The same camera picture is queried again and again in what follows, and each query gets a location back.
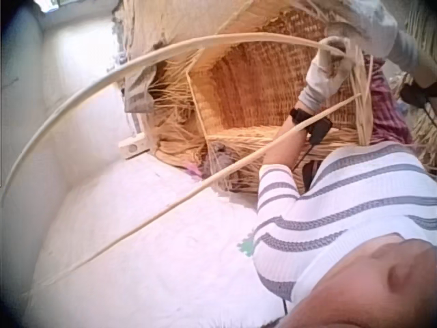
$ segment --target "black watch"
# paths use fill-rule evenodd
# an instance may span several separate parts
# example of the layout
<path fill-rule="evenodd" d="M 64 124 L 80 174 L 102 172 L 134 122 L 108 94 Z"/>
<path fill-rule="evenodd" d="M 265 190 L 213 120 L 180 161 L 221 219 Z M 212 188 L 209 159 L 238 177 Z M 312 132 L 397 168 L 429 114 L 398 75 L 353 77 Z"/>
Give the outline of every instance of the black watch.
<path fill-rule="evenodd" d="M 290 111 L 290 116 L 293 118 L 293 123 L 295 125 L 298 125 L 298 124 L 308 120 L 309 118 L 313 117 L 311 114 L 308 114 L 306 111 L 303 111 L 302 109 L 297 109 L 297 108 L 293 108 Z M 314 124 L 307 126 L 305 128 L 305 130 L 307 130 L 308 133 L 310 135 L 312 135 L 313 131 L 314 131 Z"/>

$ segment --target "white sweater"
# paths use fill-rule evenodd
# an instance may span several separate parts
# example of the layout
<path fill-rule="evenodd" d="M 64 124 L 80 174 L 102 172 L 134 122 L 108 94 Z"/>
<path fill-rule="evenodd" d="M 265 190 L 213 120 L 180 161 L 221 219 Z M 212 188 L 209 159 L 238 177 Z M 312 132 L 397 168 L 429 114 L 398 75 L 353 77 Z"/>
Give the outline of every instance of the white sweater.
<path fill-rule="evenodd" d="M 267 289 L 299 303 L 354 248 L 398 233 L 437 245 L 437 183 L 393 142 L 330 154 L 299 195 L 284 165 L 261 168 L 254 262 Z"/>

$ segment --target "work glove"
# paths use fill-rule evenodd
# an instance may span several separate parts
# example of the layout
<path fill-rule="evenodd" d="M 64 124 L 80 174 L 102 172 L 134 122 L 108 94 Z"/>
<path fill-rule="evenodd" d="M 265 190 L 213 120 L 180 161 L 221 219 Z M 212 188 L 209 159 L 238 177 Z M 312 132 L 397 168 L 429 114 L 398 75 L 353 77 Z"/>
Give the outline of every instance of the work glove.
<path fill-rule="evenodd" d="M 406 72 L 414 72 L 419 65 L 419 49 L 414 38 L 399 30 L 397 21 L 380 0 L 329 1 L 328 9 L 347 23 L 328 24 L 326 35 L 349 38 L 364 52 L 388 58 Z"/>
<path fill-rule="evenodd" d="M 345 57 L 337 57 L 340 62 L 336 75 L 333 75 L 333 60 L 335 56 L 329 51 L 319 50 L 314 57 L 307 73 L 307 86 L 299 95 L 299 100 L 306 105 L 314 114 L 320 111 L 322 103 L 336 94 L 341 84 L 347 79 L 352 69 L 353 63 L 350 59 L 349 40 L 332 36 L 320 41 L 346 52 Z"/>

